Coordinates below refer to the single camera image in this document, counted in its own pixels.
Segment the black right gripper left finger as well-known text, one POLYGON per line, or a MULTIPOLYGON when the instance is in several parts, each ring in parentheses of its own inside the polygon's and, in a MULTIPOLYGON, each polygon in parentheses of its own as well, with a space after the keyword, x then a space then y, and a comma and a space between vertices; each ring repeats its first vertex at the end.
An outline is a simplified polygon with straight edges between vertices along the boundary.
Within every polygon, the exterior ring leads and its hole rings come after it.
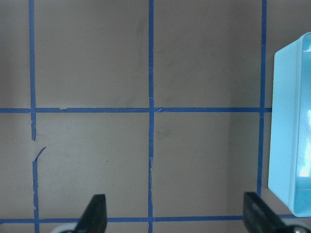
POLYGON ((80 220, 75 233, 104 233, 107 227, 107 210, 105 194, 92 197, 80 220))

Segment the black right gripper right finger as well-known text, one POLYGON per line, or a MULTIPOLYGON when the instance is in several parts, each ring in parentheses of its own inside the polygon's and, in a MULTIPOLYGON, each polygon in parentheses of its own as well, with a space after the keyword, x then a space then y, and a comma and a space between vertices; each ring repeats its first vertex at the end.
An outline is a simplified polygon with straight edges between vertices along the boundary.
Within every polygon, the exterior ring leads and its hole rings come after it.
POLYGON ((243 223, 249 233, 290 233, 287 226, 255 192, 243 195, 243 223))

